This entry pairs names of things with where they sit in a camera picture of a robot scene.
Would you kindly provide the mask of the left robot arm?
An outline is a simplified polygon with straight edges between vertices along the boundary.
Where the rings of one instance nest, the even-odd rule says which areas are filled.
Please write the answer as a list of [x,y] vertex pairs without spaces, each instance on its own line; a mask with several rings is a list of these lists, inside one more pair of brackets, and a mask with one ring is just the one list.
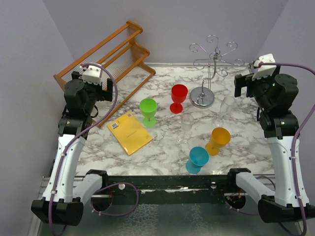
[[43,222],[77,226],[83,216],[84,205],[94,192],[103,194],[109,182],[105,171],[88,171],[74,186],[79,156],[92,126],[92,110],[98,101],[116,102],[117,87],[107,79],[107,89],[73,79],[64,86],[66,105],[58,124],[58,149],[49,182],[40,200],[34,200],[31,211]]

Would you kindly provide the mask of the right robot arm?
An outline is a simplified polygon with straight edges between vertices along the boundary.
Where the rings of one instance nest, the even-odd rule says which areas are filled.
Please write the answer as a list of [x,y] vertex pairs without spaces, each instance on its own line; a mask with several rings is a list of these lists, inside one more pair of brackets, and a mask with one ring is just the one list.
[[287,74],[253,79],[253,75],[236,75],[234,96],[246,87],[247,97],[253,97],[260,109],[257,119],[264,131],[273,158],[275,190],[268,189],[247,168],[230,169],[226,187],[231,192],[244,190],[258,206],[265,223],[291,222],[314,218],[315,207],[310,204],[303,186],[299,165],[299,145],[292,141],[299,128],[290,107],[298,94],[297,80]]

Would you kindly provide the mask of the green plastic wine glass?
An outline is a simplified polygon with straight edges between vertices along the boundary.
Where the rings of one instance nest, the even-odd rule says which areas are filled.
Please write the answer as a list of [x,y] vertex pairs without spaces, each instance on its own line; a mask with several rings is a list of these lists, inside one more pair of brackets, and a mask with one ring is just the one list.
[[157,111],[157,103],[152,98],[143,99],[140,104],[140,111],[143,118],[143,125],[146,127],[154,127],[156,125],[155,114]]

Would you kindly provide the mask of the red plastic wine glass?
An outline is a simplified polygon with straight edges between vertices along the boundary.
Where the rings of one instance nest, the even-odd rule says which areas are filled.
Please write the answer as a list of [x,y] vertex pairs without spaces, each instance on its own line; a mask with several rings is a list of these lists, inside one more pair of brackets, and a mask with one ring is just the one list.
[[173,103],[170,105],[170,111],[178,114],[183,110],[182,103],[188,94],[188,88],[182,84],[176,84],[171,89],[171,98]]

